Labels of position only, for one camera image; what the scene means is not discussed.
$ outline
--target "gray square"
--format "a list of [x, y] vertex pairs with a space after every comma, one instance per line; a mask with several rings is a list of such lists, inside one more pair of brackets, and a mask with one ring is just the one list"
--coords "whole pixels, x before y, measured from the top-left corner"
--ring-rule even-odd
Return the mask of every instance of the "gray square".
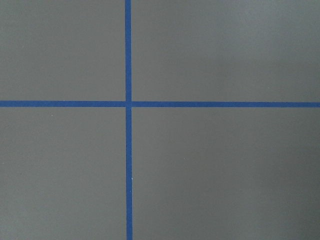
[[319, 118], [310, 108], [135, 108], [134, 239], [319, 239]]
[[125, 8], [119, 0], [3, 0], [0, 100], [125, 97]]
[[136, 101], [320, 101], [320, 1], [133, 0]]
[[125, 112], [2, 108], [1, 240], [123, 240]]

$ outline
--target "horizontal blue line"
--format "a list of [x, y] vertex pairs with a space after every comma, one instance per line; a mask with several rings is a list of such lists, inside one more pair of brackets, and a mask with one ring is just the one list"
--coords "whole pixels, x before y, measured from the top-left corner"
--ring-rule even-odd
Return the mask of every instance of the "horizontal blue line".
[[320, 102], [133, 101], [136, 108], [320, 108]]
[[7, 108], [99, 108], [125, 106], [125, 101], [0, 101], [0, 107]]
[[[281, 101], [132, 101], [133, 108], [320, 108], [320, 102]], [[125, 101], [23, 101], [0, 100], [7, 108], [110, 108], [126, 107]]]

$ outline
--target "blue stripe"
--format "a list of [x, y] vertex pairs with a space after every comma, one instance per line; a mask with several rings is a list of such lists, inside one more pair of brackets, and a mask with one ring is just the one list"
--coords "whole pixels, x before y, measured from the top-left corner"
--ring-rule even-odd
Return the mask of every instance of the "blue stripe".
[[0, 107], [31, 107], [31, 108], [101, 108], [125, 107], [125, 101], [0, 101]]
[[133, 101], [135, 108], [320, 108], [320, 102]]
[[131, 0], [125, 0], [125, 195], [126, 239], [133, 239]]

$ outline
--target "gray surface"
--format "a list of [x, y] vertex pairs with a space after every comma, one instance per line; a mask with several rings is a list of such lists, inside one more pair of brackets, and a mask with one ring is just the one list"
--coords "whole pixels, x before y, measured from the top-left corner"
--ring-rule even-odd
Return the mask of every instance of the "gray surface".
[[317, 102], [319, 12], [317, 0], [133, 0], [133, 99]]
[[1, 240], [126, 238], [124, 109], [0, 115]]
[[2, 0], [0, 100], [123, 100], [121, 0]]
[[135, 108], [136, 240], [318, 240], [320, 112]]

